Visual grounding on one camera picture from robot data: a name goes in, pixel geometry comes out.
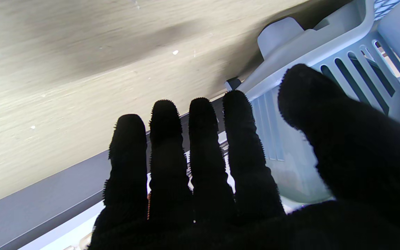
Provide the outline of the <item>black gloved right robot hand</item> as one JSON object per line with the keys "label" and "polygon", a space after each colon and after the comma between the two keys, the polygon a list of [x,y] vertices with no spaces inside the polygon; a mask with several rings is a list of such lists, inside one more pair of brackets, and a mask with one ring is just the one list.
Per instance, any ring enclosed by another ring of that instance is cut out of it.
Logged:
{"label": "black gloved right robot hand", "polygon": [[138,115],[123,115],[88,249],[400,250],[400,123],[305,64],[286,71],[278,106],[313,147],[334,200],[286,214],[251,104],[238,90],[223,98],[235,192],[207,98],[190,104],[190,190],[181,120],[173,102],[160,100],[150,121],[150,199],[145,126]]}

